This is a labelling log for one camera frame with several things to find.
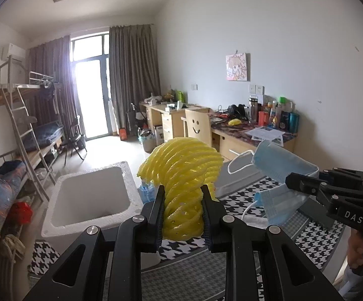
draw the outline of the silver screw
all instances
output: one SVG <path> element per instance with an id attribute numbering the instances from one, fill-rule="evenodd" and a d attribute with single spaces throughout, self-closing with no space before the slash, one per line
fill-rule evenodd
<path id="1" fill-rule="evenodd" d="M 234 216 L 231 216 L 231 215 L 225 215 L 224 217 L 222 217 L 222 219 L 225 223 L 234 222 Z"/>
<path id="2" fill-rule="evenodd" d="M 96 227 L 96 226 L 90 226 L 88 229 L 87 229 L 87 234 L 89 234 L 89 235 L 94 235 L 94 234 L 96 234 L 96 233 L 98 233 L 98 227 Z"/>
<path id="3" fill-rule="evenodd" d="M 141 223 L 143 220 L 145 220 L 145 217 L 142 215 L 133 216 L 134 223 Z"/>
<path id="4" fill-rule="evenodd" d="M 272 234 L 279 234 L 281 232 L 281 228 L 276 225 L 271 225 L 269 226 L 269 232 L 271 232 Z"/>

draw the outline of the water bottle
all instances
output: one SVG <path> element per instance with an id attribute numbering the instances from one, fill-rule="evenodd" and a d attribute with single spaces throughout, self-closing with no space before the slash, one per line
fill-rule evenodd
<path id="1" fill-rule="evenodd" d="M 138 192 L 140 194 L 141 201 L 143 204 L 154 201 L 156 194 L 156 188 L 152 182 L 146 183 L 144 180 L 141 182 Z"/>

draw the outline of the yellow foam net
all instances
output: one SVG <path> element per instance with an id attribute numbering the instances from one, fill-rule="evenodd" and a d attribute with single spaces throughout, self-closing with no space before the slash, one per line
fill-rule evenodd
<path id="1" fill-rule="evenodd" d="M 216 149 L 192 137 L 178 137 L 163 143 L 142 163 L 137 176 L 165 187 L 162 229 L 165 239 L 185 241 L 202 235 L 200 187 L 207 185 L 215 199 L 214 182 L 222 164 L 223 157 Z"/>

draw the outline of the human hand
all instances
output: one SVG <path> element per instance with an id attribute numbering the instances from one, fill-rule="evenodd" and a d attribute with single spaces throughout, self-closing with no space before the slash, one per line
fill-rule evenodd
<path id="1" fill-rule="evenodd" d="M 348 241 L 347 264 L 354 269 L 363 265 L 363 235 L 354 229 Z"/>

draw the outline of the bed ladder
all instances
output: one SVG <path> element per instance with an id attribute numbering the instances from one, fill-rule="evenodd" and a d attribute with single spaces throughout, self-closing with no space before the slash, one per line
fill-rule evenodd
<path id="1" fill-rule="evenodd" d="M 13 107 L 13 95 L 12 95 L 15 91 L 17 92 L 17 94 L 19 96 L 19 102 L 21 103 L 21 106 L 16 107 L 16 108 Z M 21 155 L 23 161 L 26 164 L 28 177 L 33 182 L 34 187 L 36 188 L 36 191 L 37 191 L 40 199 L 42 201 L 44 201 L 44 197 L 45 197 L 46 200 L 49 201 L 49 197 L 46 194 L 46 191 L 44 189 L 44 183 L 46 182 L 46 179 L 48 177 L 50 177 L 50 179 L 51 179 L 51 181 L 52 181 L 52 183 L 54 185 L 56 184 L 56 181 L 55 181 L 55 178 L 54 178 L 53 173 L 52 173 L 52 168 L 49 168 L 48 164 L 46 164 L 46 161 L 45 161 L 44 156 L 43 156 L 43 154 L 41 152 L 40 146 L 38 145 L 38 142 L 37 142 L 37 139 L 36 139 L 36 136 L 35 136 L 35 133 L 34 133 L 34 129 L 32 127 L 32 122 L 35 122 L 36 119 L 34 117 L 31 117 L 28 114 L 26 104 L 24 103 L 22 94 L 20 93 L 20 89 L 18 87 L 14 88 L 13 90 L 11 90 L 8 87 L 8 89 L 6 89 L 6 91 L 5 91 L 4 88 L 2 88 L 2 96 L 4 98 L 5 105 L 6 105 L 6 108 L 8 110 L 8 113 L 10 115 L 10 120 L 12 121 L 14 135 L 16 137 L 17 145 L 18 145 L 18 147 L 20 149 L 20 155 Z M 27 127 L 28 127 L 28 129 L 24 133 L 20 133 L 16 118 L 14 117 L 14 114 L 16 112 L 18 112 L 18 111 L 21 111 L 21 110 L 24 110 L 25 113 L 26 113 L 26 116 L 22 117 L 22 119 L 23 119 L 22 123 L 26 124 Z M 36 155 L 33 157 L 32 160 L 29 159 L 26 148 L 24 147 L 23 140 L 22 140 L 22 138 L 25 137 L 29 133 L 31 134 L 32 140 L 34 142 L 34 145 L 35 145 L 35 148 L 36 148 L 36 151 L 37 151 Z M 32 165 L 37 157 L 40 157 L 41 162 L 42 162 L 44 168 L 46 169 L 46 176 L 44 177 L 43 180 L 40 180 L 38 178 L 37 174 L 35 173 L 34 167 Z"/>

